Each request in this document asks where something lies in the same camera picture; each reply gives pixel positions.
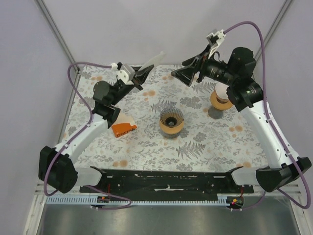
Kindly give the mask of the grey glass carafe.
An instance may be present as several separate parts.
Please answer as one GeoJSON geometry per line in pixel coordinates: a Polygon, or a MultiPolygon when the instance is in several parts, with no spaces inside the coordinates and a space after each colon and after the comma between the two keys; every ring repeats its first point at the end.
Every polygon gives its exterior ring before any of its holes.
{"type": "Polygon", "coordinates": [[[213,119],[221,119],[224,116],[224,111],[211,106],[208,109],[208,115],[213,119]]]}

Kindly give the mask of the aluminium frame rail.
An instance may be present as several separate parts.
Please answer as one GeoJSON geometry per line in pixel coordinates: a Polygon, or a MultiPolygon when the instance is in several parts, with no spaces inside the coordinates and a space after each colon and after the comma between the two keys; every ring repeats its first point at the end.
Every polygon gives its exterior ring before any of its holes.
{"type": "MultiPolygon", "coordinates": [[[[251,185],[253,187],[254,192],[252,194],[261,194],[263,189],[259,185],[251,185]]],[[[75,186],[72,188],[68,193],[71,194],[78,194],[80,190],[83,189],[83,187],[75,186]]],[[[54,192],[56,189],[47,185],[46,190],[48,193],[54,192]]],[[[301,194],[300,187],[298,184],[287,184],[286,186],[283,186],[281,188],[284,192],[287,194],[291,193],[294,194],[301,194]]],[[[44,184],[43,182],[37,183],[37,186],[35,188],[35,194],[43,194],[44,195],[44,184]]]]}

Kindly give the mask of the orange coffee filter box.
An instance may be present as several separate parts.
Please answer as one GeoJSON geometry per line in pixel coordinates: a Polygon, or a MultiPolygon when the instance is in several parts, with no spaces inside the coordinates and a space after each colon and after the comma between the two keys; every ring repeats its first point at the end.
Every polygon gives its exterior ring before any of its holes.
{"type": "Polygon", "coordinates": [[[111,126],[111,129],[116,138],[122,137],[125,134],[134,131],[137,125],[132,116],[120,113],[117,120],[111,126]]]}

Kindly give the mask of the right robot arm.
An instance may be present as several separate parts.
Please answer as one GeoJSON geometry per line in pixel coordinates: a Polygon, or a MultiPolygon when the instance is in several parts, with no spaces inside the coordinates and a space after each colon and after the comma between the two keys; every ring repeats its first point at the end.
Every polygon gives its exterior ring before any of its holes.
{"type": "Polygon", "coordinates": [[[264,100],[261,86],[252,78],[256,61],[253,52],[245,47],[233,49],[227,63],[209,56],[211,47],[182,63],[183,67],[171,73],[186,86],[191,86],[196,73],[197,82],[204,77],[217,82],[210,97],[217,110],[235,107],[253,129],[267,158],[268,166],[233,170],[224,180],[224,187],[234,193],[242,185],[258,184],[272,192],[299,178],[311,166],[309,158],[298,156],[278,127],[269,104],[264,100]]]}

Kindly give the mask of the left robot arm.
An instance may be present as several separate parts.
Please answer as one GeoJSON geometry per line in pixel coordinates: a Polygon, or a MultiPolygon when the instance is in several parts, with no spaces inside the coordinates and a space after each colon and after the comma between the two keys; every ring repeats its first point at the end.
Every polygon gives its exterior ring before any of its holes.
{"type": "Polygon", "coordinates": [[[95,138],[112,127],[121,112],[116,104],[132,89],[142,90],[143,83],[155,65],[133,67],[117,63],[110,68],[117,71],[116,82],[111,85],[101,80],[94,85],[95,106],[88,109],[90,118],[87,124],[55,147],[45,146],[40,151],[38,176],[44,183],[46,196],[53,195],[48,192],[48,186],[61,193],[68,193],[74,187],[89,185],[97,192],[106,190],[108,180],[102,177],[99,170],[92,167],[75,168],[74,164],[95,138]]]}

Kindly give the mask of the wooden ring dripper holder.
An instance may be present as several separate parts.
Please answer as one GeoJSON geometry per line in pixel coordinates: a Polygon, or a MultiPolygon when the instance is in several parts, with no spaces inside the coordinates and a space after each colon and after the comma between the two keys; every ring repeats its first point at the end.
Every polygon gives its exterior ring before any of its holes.
{"type": "Polygon", "coordinates": [[[210,101],[214,108],[221,111],[228,110],[233,106],[233,104],[229,100],[219,98],[215,91],[211,94],[210,101]]]}

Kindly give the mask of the floral tablecloth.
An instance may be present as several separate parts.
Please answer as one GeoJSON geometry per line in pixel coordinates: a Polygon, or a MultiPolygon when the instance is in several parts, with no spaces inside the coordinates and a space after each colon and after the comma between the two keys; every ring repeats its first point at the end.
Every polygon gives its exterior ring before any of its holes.
{"type": "Polygon", "coordinates": [[[205,79],[190,87],[173,78],[178,65],[153,70],[143,90],[133,89],[119,103],[137,128],[119,138],[112,130],[97,137],[75,161],[75,167],[226,172],[235,167],[267,164],[259,141],[246,120],[231,108],[221,119],[208,114],[215,82],[205,79]],[[173,139],[164,137],[160,112],[179,108],[184,127],[173,139]]]}

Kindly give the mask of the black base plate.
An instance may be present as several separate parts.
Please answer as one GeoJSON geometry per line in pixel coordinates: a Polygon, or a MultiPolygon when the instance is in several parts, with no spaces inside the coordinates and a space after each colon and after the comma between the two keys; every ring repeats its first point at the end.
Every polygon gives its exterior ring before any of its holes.
{"type": "Polygon", "coordinates": [[[132,201],[215,201],[218,194],[253,193],[231,172],[181,172],[101,169],[96,189],[132,201]]]}

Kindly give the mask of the grey ribbed glass dripper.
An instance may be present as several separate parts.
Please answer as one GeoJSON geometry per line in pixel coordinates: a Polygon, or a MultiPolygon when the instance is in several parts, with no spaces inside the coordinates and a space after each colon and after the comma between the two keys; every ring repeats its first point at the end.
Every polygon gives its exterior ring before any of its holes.
{"type": "Polygon", "coordinates": [[[177,127],[184,121],[183,113],[176,107],[164,108],[159,115],[160,122],[166,127],[177,127]]]}

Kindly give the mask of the white paper coffee filter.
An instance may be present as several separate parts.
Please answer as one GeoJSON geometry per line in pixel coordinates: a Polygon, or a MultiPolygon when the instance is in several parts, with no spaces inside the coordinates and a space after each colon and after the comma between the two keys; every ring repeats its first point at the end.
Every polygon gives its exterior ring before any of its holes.
{"type": "Polygon", "coordinates": [[[223,83],[217,83],[215,85],[215,92],[218,98],[228,100],[227,88],[229,86],[223,83]]]}

